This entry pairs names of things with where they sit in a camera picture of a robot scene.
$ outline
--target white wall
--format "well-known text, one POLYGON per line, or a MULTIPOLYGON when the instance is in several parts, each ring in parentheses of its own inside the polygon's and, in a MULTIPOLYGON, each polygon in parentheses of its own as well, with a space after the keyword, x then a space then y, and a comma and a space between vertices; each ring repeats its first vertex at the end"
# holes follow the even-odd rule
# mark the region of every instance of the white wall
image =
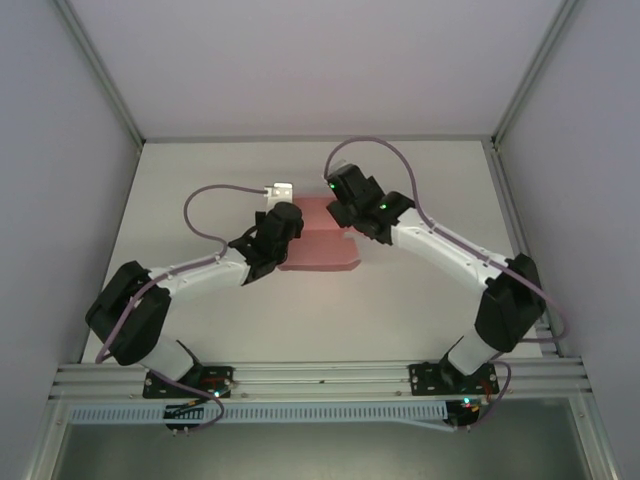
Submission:
POLYGON ((640 3, 586 0, 505 144, 625 478, 640 478, 640 3))
POLYGON ((146 138, 490 134, 561 0, 72 0, 146 138))
POLYGON ((3 2, 0 45, 0 476, 13 480, 58 362, 82 347, 136 158, 48 2, 3 2))

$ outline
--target gray wall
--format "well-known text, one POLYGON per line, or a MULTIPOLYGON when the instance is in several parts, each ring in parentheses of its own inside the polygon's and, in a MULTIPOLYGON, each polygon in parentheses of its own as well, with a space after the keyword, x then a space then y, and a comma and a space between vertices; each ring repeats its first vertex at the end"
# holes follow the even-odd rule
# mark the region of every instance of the gray wall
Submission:
POLYGON ((640 478, 640 3, 586 0, 504 145, 625 478, 640 478))
POLYGON ((19 478, 75 359, 135 149, 45 0, 0 5, 0 476, 19 478))

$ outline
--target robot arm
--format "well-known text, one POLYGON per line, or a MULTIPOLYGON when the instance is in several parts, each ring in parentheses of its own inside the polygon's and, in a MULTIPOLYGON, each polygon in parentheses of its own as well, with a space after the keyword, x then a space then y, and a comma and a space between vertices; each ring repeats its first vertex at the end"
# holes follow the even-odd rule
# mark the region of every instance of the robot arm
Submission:
POLYGON ((540 285, 535 264, 526 255, 506 259, 441 225, 427 225, 413 200, 398 192, 385 194, 373 177, 366 178, 355 165, 335 170, 327 182, 337 199, 327 209, 338 225, 353 226, 372 240, 431 261, 477 295, 480 306, 473 328, 440 361, 446 384, 460 383, 495 356, 512 351, 544 312, 540 297, 461 245, 474 247, 492 262, 540 285))
POLYGON ((182 344, 161 335, 168 312, 181 301, 247 285, 271 273, 286 260, 289 242, 300 237, 303 225, 300 209, 280 202, 267 213, 257 212, 256 225, 230 242, 222 258, 205 257, 149 270, 135 261, 126 263, 91 306, 86 321, 107 342, 131 298, 162 278, 141 296, 109 352, 120 365, 140 363, 171 380, 197 385, 202 368, 197 359, 182 344))

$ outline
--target white table surface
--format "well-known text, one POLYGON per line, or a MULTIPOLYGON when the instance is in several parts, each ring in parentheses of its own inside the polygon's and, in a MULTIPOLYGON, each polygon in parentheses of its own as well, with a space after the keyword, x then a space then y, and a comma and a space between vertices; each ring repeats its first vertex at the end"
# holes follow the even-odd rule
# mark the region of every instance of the white table surface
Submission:
MULTIPOLYGON (((427 211, 495 252, 512 255, 486 158, 478 141, 394 142, 412 163, 427 211)), ((146 268, 217 251, 194 236, 182 205, 212 183, 261 188, 292 182, 296 194, 327 194, 321 173, 334 142, 147 144, 142 152, 107 278, 137 260, 146 268)), ((357 163, 385 190, 407 195, 402 164, 374 144, 338 159, 357 163)), ((256 195, 208 192, 192 203, 193 222, 233 239, 264 206, 256 195)), ((175 309, 164 333, 205 362, 370 361, 440 358, 473 324, 477 303, 462 285, 411 254, 361 238, 352 272, 281 272, 242 288, 211 292, 175 309)), ((93 334, 83 361, 100 342, 93 334)), ((539 357, 519 345, 511 357, 539 357)))

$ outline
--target black mounting plate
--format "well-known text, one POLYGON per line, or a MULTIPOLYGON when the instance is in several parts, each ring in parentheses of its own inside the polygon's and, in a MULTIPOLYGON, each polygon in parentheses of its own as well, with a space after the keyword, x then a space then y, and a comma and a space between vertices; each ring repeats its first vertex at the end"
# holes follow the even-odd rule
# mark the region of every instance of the black mounting plate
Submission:
MULTIPOLYGON (((226 387, 225 380, 233 382, 233 367, 221 367, 221 366, 205 366, 202 369, 200 381, 198 385, 190 385, 198 390, 204 390, 210 393, 215 391, 224 390, 226 387)), ((142 391, 143 398, 194 398, 197 395, 193 393, 185 392, 184 390, 167 385, 165 382, 156 377, 153 373, 147 373, 144 382, 144 389, 142 391)), ((231 397, 231 392, 228 391, 220 395, 220 398, 231 397)))
POLYGON ((414 363, 409 365, 409 383, 414 397, 436 395, 484 395, 486 386, 491 394, 500 392, 496 368, 485 363, 476 373, 464 377, 457 385, 449 386, 443 380, 438 363, 414 363))

